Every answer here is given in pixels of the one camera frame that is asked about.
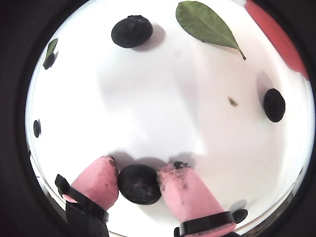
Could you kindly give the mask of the black pink-tipped gripper finger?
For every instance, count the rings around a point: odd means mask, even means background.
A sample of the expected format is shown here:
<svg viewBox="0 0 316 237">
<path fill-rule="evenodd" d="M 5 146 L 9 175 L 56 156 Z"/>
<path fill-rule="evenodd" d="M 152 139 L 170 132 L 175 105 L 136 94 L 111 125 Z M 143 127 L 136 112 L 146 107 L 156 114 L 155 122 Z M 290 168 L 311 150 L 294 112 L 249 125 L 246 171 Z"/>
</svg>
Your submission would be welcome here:
<svg viewBox="0 0 316 237">
<path fill-rule="evenodd" d="M 182 162 L 157 171 L 162 198 L 180 225 L 176 237 L 238 237 L 236 222 L 195 171 Z"/>
<path fill-rule="evenodd" d="M 108 209 L 119 196 L 118 168 L 111 156 L 102 156 L 69 184 L 58 174 L 55 185 L 66 201 L 66 220 L 76 237 L 108 237 Z"/>
</svg>

